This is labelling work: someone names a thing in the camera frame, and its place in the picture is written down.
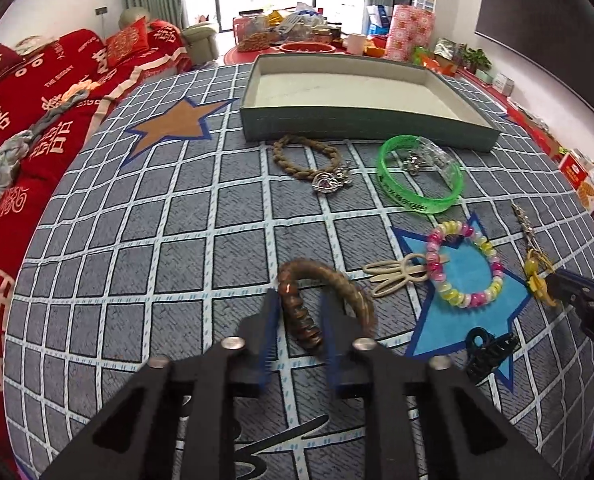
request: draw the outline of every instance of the beige hair clip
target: beige hair clip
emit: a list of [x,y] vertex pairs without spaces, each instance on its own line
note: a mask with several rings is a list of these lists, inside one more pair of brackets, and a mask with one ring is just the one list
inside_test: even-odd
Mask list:
[[[428,279],[426,265],[410,265],[410,260],[413,258],[423,260],[425,256],[421,253],[410,253],[404,256],[403,260],[384,260],[363,266],[363,272],[373,275],[370,282],[379,283],[371,290],[372,297],[382,298],[397,292],[400,288],[406,286],[408,282],[425,282]],[[439,259],[442,264],[448,261],[445,254],[440,254]]]

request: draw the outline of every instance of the floral pillow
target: floral pillow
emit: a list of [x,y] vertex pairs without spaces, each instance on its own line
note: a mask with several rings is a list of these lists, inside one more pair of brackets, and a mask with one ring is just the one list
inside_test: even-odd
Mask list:
[[106,42],[108,65],[111,68],[115,67],[131,56],[141,54],[148,49],[148,31],[146,17],[144,17],[108,38]]

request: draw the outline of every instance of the silver charm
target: silver charm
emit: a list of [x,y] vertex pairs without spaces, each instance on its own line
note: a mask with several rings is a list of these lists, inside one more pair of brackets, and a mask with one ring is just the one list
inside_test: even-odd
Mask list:
[[312,189],[318,193],[334,193],[344,186],[352,186],[353,181],[349,176],[350,161],[346,161],[345,166],[340,166],[333,173],[318,173],[312,179]]
[[541,253],[541,248],[539,247],[539,243],[535,237],[535,231],[530,224],[528,215],[526,215],[525,211],[515,202],[510,202],[510,206],[512,206],[512,211],[519,220],[519,224],[521,225],[523,231],[523,237],[526,238],[526,244],[528,245],[528,248]]
[[410,152],[401,162],[401,169],[411,176],[418,175],[422,168],[428,168],[429,166],[430,164],[426,162],[426,159],[417,152]]

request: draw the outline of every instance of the braided bracelet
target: braided bracelet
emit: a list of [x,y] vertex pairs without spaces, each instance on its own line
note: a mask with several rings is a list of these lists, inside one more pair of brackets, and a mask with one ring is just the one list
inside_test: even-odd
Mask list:
[[[283,147],[287,144],[302,144],[323,153],[330,159],[330,165],[323,170],[311,170],[311,168],[304,168],[297,166],[289,161],[283,154]],[[282,168],[286,173],[292,175],[299,180],[312,180],[318,173],[333,173],[341,164],[341,154],[339,150],[333,146],[329,146],[318,140],[307,139],[306,137],[286,135],[273,145],[273,160],[277,166]]]
[[299,345],[308,351],[314,351],[322,342],[321,330],[312,320],[308,309],[303,306],[299,296],[298,280],[313,278],[331,285],[334,290],[352,307],[362,326],[365,336],[371,336],[375,326],[375,310],[373,300],[361,288],[351,283],[341,272],[305,258],[297,258],[283,264],[279,269],[277,280],[282,298],[283,312],[287,325]]
[[[458,235],[467,238],[484,254],[490,264],[490,270],[493,275],[493,280],[486,290],[464,294],[456,288],[452,288],[450,282],[446,280],[446,275],[443,272],[443,266],[439,259],[439,247],[447,235]],[[484,306],[496,299],[504,286],[504,266],[501,264],[493,244],[483,234],[475,231],[468,224],[450,220],[437,225],[435,229],[430,231],[426,239],[428,241],[426,244],[426,269],[430,272],[430,279],[433,280],[435,288],[442,299],[452,306],[459,306],[460,308]]]

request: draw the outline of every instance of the yellow charm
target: yellow charm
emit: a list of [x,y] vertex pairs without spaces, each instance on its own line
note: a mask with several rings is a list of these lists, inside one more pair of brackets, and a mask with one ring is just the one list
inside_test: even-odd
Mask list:
[[539,272],[539,260],[535,257],[528,258],[523,264],[523,272],[526,273],[526,276],[532,276]]
[[528,288],[530,289],[531,293],[535,296],[535,298],[543,301],[548,306],[557,305],[557,303],[555,303],[555,301],[548,294],[548,286],[546,285],[546,280],[540,278],[536,273],[529,277]]

